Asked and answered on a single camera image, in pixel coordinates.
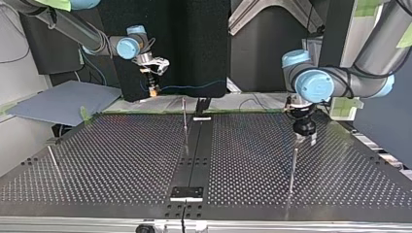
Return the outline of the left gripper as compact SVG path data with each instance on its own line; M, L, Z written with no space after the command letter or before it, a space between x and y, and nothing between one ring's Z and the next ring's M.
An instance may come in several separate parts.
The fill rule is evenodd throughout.
M290 111L293 119L292 129L296 133L295 142L299 145L305 140L304 136L311 136L311 146L317 143L316 123L312 120L312 114L315 109L313 107L298 108Z

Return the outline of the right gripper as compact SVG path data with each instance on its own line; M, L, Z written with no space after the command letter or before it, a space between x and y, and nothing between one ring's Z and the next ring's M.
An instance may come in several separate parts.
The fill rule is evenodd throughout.
M147 87L149 87L149 93L151 97L157 97L158 95L158 76L149 72L146 74Z

